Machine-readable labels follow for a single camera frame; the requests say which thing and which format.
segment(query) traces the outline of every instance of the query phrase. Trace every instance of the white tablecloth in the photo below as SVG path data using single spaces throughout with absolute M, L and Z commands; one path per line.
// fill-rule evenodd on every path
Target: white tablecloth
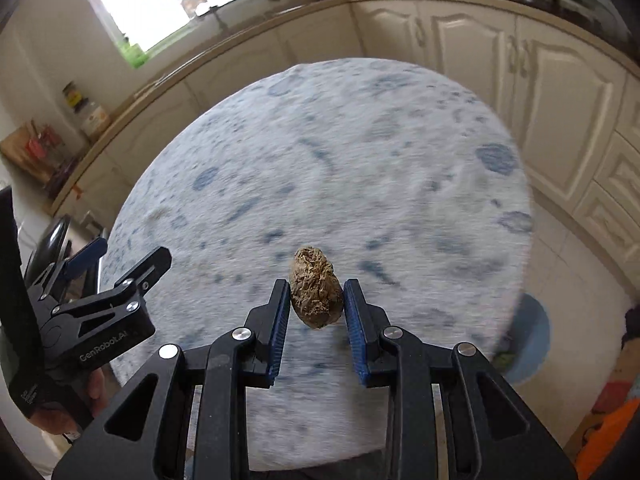
M 198 118 L 127 199 L 102 285 L 158 245 L 174 263 L 146 296 L 156 334 L 114 371 L 125 381 L 160 345 L 241 326 L 303 244 L 391 323 L 490 356 L 522 285 L 529 213 L 516 146 L 472 92 L 402 62 L 295 66 Z M 314 331 L 292 310 L 275 386 L 247 392 L 250 467 L 381 449 L 386 393 L 358 383 L 344 319 Z

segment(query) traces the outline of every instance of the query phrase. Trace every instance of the person's hand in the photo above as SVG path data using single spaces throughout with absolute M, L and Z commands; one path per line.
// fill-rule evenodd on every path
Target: person's hand
M 104 388 L 104 374 L 98 368 L 89 375 L 86 392 L 91 398 L 91 414 L 97 416 L 107 405 L 107 393 Z M 38 408 L 31 415 L 29 422 L 50 434 L 73 433 L 78 425 L 67 412 Z

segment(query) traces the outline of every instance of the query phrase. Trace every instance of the orange cloth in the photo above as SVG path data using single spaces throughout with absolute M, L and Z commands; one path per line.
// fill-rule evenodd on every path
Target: orange cloth
M 591 435 L 575 460 L 579 480 L 587 480 L 599 468 L 616 446 L 638 406 L 640 399 L 630 400 L 604 418 L 602 427 Z

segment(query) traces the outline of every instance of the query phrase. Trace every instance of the blue bucket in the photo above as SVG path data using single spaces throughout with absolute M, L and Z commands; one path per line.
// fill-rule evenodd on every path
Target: blue bucket
M 551 323 L 536 298 L 521 296 L 506 339 L 513 359 L 501 373 L 510 384 L 519 384 L 538 371 L 551 346 Z

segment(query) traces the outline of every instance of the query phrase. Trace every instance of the cabinet handle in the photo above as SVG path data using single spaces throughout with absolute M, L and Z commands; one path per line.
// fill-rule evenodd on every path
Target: cabinet handle
M 415 19 L 415 41 L 418 42 L 418 46 L 420 47 L 424 47 L 426 43 L 424 27 L 422 26 L 422 20 L 420 18 Z
M 638 189 L 638 184 L 633 181 L 633 177 L 628 177 L 626 181 L 629 183 L 631 191 L 636 194 L 636 198 L 640 197 L 640 189 Z
M 609 236 L 611 236 L 613 241 L 617 245 L 619 245 L 620 248 L 625 249 L 627 246 L 625 237 L 617 233 L 615 228 L 612 229 L 612 226 L 609 224 L 606 218 L 603 218 L 602 222 L 604 224 L 604 228 L 607 230 L 607 233 L 609 234 Z
M 529 51 L 529 41 L 522 41 L 523 54 L 520 56 L 520 75 L 528 77 L 531 70 L 531 52 Z
M 508 49 L 508 62 L 509 62 L 509 73 L 515 74 L 518 69 L 518 47 L 516 46 L 516 39 L 513 36 L 509 36 L 507 40 L 507 49 Z

